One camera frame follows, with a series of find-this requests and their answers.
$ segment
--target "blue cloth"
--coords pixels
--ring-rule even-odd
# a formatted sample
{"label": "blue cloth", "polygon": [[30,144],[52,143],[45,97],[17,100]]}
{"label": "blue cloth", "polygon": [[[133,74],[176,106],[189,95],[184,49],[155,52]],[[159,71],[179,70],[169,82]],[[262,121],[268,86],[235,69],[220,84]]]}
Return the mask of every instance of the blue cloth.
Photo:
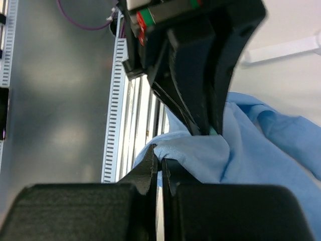
{"label": "blue cloth", "polygon": [[228,95],[223,136],[192,137],[170,111],[168,115],[170,133],[150,142],[157,144],[154,153],[160,160],[178,160],[203,183],[285,186],[297,197],[315,238],[321,240],[321,189],[298,164],[321,180],[320,127],[239,93]]}

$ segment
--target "light blue fabric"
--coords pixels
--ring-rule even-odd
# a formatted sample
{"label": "light blue fabric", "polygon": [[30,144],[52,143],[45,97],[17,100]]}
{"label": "light blue fabric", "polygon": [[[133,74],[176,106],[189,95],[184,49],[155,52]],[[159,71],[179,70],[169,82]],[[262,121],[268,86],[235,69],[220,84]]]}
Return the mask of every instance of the light blue fabric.
{"label": "light blue fabric", "polygon": [[178,160],[203,183],[285,186],[298,198],[315,238],[321,240],[321,189],[298,164],[321,180],[320,127],[239,93],[228,95],[223,137],[192,137],[170,111],[168,115],[170,133],[150,142],[157,144],[154,153],[160,160]]}

